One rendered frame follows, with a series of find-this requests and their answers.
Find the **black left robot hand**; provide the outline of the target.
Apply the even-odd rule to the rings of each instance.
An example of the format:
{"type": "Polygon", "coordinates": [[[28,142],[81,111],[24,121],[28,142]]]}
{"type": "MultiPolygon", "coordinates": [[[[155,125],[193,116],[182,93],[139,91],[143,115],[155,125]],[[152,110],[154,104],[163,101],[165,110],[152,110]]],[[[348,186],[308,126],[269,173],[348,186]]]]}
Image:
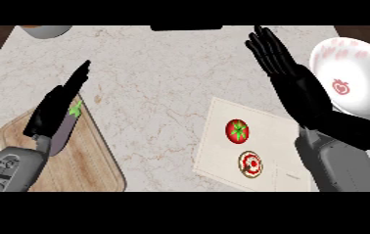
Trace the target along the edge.
{"type": "Polygon", "coordinates": [[[89,79],[92,61],[87,60],[74,71],[64,85],[58,85],[45,95],[37,105],[24,134],[30,137],[52,137],[64,121],[71,102],[89,79]]]}

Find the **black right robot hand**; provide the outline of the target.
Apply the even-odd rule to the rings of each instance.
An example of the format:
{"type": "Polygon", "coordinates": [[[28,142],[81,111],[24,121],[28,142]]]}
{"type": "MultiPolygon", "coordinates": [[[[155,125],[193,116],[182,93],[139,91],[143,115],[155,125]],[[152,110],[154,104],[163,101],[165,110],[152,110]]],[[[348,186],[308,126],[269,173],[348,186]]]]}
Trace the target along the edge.
{"type": "Polygon", "coordinates": [[[334,110],[320,81],[308,68],[295,62],[272,30],[257,25],[245,44],[270,78],[283,108],[298,124],[370,151],[370,120],[334,110]]]}

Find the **white bowl with red print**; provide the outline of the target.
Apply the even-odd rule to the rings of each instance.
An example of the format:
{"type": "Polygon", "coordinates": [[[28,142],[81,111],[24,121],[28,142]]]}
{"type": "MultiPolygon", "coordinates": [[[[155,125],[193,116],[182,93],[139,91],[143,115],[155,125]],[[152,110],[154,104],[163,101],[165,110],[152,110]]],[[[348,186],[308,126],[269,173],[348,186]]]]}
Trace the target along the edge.
{"type": "Polygon", "coordinates": [[[370,43],[348,37],[326,39],[311,52],[310,70],[334,107],[370,119],[370,43]]]}

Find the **cream placemat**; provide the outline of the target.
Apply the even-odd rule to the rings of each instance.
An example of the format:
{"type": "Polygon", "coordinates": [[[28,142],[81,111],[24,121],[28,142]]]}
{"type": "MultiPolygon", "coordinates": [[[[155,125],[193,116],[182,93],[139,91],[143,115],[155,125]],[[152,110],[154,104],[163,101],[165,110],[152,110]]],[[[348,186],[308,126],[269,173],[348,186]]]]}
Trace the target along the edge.
{"type": "Polygon", "coordinates": [[[295,148],[298,135],[294,120],[214,98],[193,171],[244,191],[311,192],[313,178],[295,148]],[[250,126],[244,144],[235,144],[226,136],[226,125],[235,118],[250,126]],[[239,170],[239,156],[247,151],[261,158],[257,178],[248,178],[239,170]]]}

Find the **purple eggplant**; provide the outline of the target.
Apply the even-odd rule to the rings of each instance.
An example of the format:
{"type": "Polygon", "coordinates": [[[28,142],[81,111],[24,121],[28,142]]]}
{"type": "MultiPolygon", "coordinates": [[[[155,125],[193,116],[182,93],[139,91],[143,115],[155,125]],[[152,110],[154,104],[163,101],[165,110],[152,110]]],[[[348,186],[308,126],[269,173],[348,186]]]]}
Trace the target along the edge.
{"type": "Polygon", "coordinates": [[[64,150],[64,147],[68,143],[74,127],[81,115],[81,105],[83,102],[79,102],[68,110],[64,121],[58,128],[58,131],[52,137],[51,141],[51,152],[49,155],[53,157],[64,150]]]}

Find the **wooden cutting board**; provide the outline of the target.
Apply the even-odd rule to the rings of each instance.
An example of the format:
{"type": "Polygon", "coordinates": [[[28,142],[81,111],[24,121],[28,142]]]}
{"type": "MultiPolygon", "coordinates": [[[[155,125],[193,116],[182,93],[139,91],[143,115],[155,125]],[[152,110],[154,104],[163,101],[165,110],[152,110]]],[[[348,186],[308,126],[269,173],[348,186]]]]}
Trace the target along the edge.
{"type": "MultiPolygon", "coordinates": [[[[71,107],[79,103],[81,115],[79,118],[73,115],[77,121],[67,145],[49,158],[30,192],[123,192],[126,189],[124,175],[80,95],[71,107]]],[[[0,127],[0,151],[9,146],[36,149],[36,140],[24,135],[34,110],[25,111],[0,127]]],[[[6,191],[21,167],[20,157],[2,156],[0,192],[6,191]]]]}

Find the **red tomato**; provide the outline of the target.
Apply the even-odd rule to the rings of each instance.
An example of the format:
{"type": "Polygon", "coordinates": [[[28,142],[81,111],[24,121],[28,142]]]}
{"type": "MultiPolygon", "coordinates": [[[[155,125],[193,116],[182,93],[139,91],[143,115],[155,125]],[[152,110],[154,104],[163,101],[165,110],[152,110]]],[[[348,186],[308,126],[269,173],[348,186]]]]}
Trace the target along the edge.
{"type": "Polygon", "coordinates": [[[244,144],[250,139],[250,126],[241,119],[232,119],[226,125],[226,136],[235,144],[244,144]]]}

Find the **grey round pot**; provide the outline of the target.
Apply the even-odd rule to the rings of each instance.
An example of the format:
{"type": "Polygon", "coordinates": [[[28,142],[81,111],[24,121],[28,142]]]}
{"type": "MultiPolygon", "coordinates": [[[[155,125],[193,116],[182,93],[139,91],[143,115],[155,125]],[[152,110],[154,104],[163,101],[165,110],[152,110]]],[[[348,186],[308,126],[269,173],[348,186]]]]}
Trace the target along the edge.
{"type": "Polygon", "coordinates": [[[22,30],[37,39],[51,39],[62,35],[71,25],[22,25],[22,30]]]}

